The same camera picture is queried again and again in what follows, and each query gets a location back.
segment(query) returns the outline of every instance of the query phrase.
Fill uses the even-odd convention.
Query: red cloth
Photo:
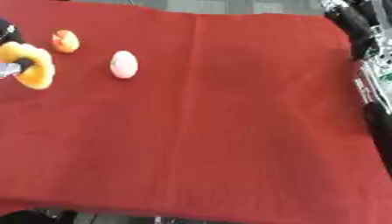
[[[344,34],[322,17],[0,2],[53,53],[45,91],[0,82],[0,199],[263,224],[389,224]],[[115,51],[140,62],[109,71]]]

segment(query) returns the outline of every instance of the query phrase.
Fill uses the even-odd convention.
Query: ball
[[[71,31],[56,31],[52,35],[52,46],[58,52],[73,53],[80,45],[78,37]]]
[[[130,52],[120,51],[113,55],[110,61],[110,70],[120,79],[128,79],[137,73],[137,58]]]

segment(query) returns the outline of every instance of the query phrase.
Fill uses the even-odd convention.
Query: pink ball
[[[110,61],[110,70],[120,79],[128,79],[137,73],[137,58],[130,52],[116,52]]]

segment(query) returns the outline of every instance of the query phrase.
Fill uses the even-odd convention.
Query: gray floor
[[[139,4],[167,11],[185,11],[208,14],[254,14],[264,12],[319,14],[317,0],[74,0],[76,2],[102,2]]]

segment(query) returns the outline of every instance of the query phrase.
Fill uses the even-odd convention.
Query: robotic arm
[[[392,2],[382,0],[392,21]],[[360,69],[355,84],[364,117],[392,176],[392,39],[387,37],[371,0],[320,0],[325,17],[349,37],[351,54]]]

